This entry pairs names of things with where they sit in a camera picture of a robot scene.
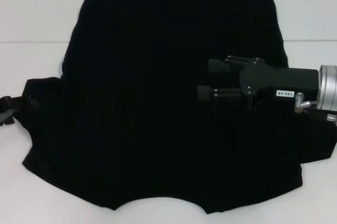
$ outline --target white label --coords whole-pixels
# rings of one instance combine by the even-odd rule
[[[295,97],[294,91],[276,91],[276,96],[286,96],[287,98],[293,98]]]

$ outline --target black cloth bag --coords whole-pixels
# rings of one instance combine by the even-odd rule
[[[24,166],[111,209],[172,197],[211,213],[300,187],[300,164],[331,156],[333,123],[273,104],[210,115],[197,85],[238,87],[207,72],[228,55],[288,67],[273,0],[85,0],[61,79],[26,84],[39,110],[15,114]]]

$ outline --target white surface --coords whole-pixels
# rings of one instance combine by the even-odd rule
[[[0,0],[0,96],[21,95],[27,79],[60,76],[61,62],[83,0]],[[291,67],[337,65],[337,3],[275,0]],[[337,223],[337,154],[303,165],[303,187],[275,199],[206,215],[177,199],[144,199],[116,211],[100,208],[28,172],[21,162],[31,147],[19,123],[0,128],[1,224],[278,224]]]

